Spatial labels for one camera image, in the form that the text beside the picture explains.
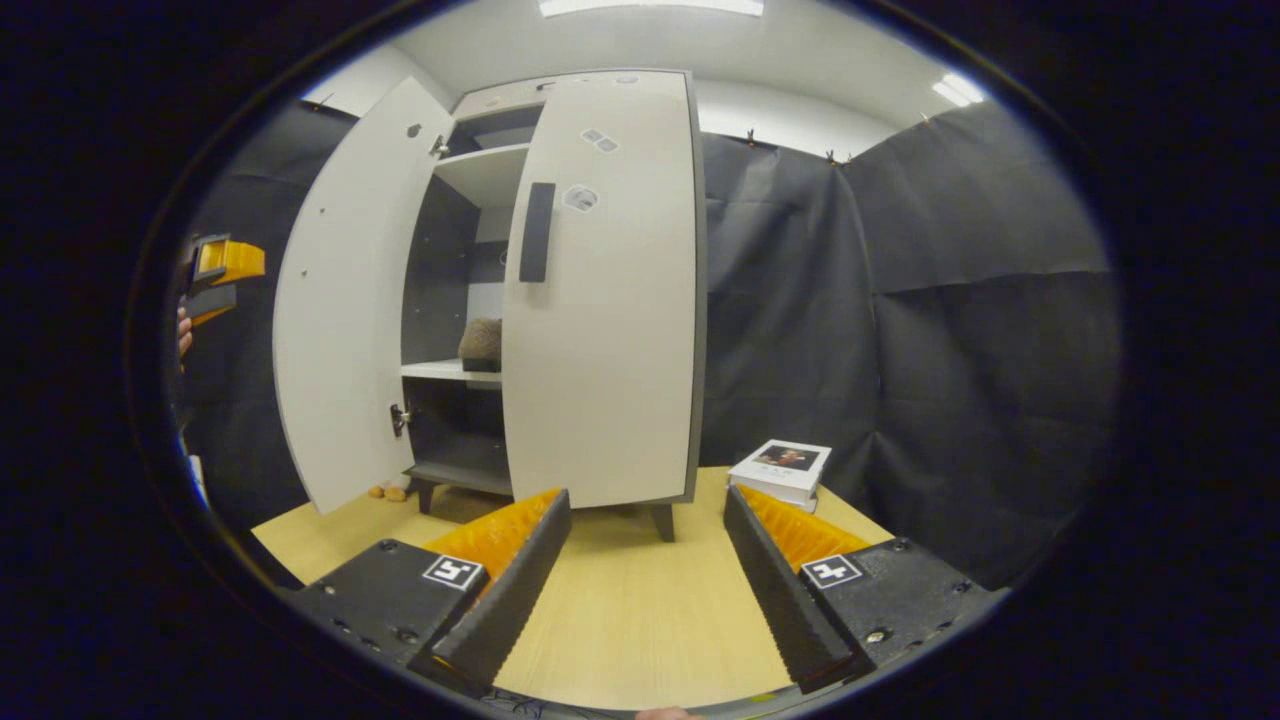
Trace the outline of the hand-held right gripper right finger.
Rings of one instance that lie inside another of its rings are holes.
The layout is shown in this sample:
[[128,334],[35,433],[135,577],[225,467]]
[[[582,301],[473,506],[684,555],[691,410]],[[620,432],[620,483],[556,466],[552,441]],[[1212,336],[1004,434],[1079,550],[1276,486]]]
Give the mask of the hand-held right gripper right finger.
[[1006,596],[914,539],[873,543],[745,486],[727,489],[723,521],[803,693],[915,659]]

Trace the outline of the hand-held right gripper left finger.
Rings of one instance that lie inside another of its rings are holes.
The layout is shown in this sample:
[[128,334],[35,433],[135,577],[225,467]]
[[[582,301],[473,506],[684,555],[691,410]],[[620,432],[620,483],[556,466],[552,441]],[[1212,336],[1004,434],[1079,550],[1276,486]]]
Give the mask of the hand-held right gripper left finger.
[[554,488],[425,546],[380,539],[291,596],[357,651],[470,696],[489,692],[571,529]]

